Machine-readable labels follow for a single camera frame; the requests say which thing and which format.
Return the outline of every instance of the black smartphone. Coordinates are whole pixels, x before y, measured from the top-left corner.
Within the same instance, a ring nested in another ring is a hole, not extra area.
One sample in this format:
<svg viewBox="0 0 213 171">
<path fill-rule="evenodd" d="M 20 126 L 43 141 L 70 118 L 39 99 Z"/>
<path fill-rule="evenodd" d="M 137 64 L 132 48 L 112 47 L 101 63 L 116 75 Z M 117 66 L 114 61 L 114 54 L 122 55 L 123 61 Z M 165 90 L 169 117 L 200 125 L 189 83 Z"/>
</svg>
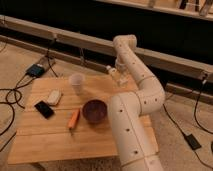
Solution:
<svg viewBox="0 0 213 171">
<path fill-rule="evenodd" d="M 46 118 L 54 114 L 54 111 L 44 102 L 40 101 L 35 105 L 35 108 Z"/>
</svg>

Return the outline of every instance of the wooden table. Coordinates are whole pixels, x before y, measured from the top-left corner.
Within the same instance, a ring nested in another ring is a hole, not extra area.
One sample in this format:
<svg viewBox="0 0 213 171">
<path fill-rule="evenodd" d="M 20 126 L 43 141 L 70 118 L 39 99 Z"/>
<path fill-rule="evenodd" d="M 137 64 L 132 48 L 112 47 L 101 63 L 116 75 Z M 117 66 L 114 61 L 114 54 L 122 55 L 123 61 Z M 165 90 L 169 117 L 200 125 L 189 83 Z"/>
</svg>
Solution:
<svg viewBox="0 0 213 171">
<path fill-rule="evenodd" d="M 40 100 L 47 99 L 48 94 L 55 89 L 60 90 L 63 96 L 59 104 L 52 107 L 55 114 L 47 120 L 33 106 Z M 107 102 L 109 97 L 117 92 L 136 89 L 131 78 L 126 87 L 120 88 L 108 75 L 86 76 L 83 94 L 76 96 L 68 84 L 68 78 L 36 79 L 22 114 L 8 163 L 37 163 L 117 155 L 107 118 L 100 124 L 91 125 L 81 115 L 73 135 L 69 132 L 67 123 L 73 110 L 82 108 L 88 100 L 100 99 Z M 149 116 L 144 116 L 141 120 L 158 151 Z"/>
</svg>

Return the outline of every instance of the bowl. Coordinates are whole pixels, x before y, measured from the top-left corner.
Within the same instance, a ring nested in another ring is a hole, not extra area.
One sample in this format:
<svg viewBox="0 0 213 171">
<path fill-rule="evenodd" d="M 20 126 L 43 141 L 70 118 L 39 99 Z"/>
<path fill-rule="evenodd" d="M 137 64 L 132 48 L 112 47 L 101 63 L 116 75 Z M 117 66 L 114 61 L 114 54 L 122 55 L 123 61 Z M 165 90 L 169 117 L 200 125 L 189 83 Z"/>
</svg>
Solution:
<svg viewBox="0 0 213 171">
<path fill-rule="evenodd" d="M 89 123 L 100 123 L 107 115 L 107 105 L 98 99 L 90 100 L 84 104 L 82 114 Z"/>
</svg>

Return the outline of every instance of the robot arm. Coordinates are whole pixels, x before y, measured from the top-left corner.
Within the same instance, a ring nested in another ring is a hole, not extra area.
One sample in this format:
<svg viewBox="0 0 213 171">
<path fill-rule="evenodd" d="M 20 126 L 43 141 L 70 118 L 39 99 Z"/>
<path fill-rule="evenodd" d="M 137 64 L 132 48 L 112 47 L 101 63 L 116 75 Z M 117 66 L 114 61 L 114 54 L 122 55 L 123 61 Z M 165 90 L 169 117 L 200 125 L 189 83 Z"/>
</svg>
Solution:
<svg viewBox="0 0 213 171">
<path fill-rule="evenodd" d="M 155 75 L 133 53 L 136 41 L 134 35 L 117 36 L 113 40 L 118 54 L 117 69 L 123 72 L 126 66 L 139 90 L 113 96 L 108 104 L 108 117 L 123 171 L 161 171 L 161 163 L 139 116 L 160 109 L 165 92 Z"/>
</svg>

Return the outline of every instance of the carrot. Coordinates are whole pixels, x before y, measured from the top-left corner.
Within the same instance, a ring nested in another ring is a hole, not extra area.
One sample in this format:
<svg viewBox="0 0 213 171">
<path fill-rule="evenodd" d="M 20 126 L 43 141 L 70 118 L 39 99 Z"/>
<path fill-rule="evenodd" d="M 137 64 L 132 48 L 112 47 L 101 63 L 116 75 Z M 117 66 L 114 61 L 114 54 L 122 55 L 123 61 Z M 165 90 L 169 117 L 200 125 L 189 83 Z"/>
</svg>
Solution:
<svg viewBox="0 0 213 171">
<path fill-rule="evenodd" d="M 75 128 L 77 121 L 78 121 L 78 118 L 79 118 L 79 114 L 80 114 L 80 109 L 77 109 L 72 113 L 71 118 L 68 122 L 68 128 L 69 129 Z"/>
</svg>

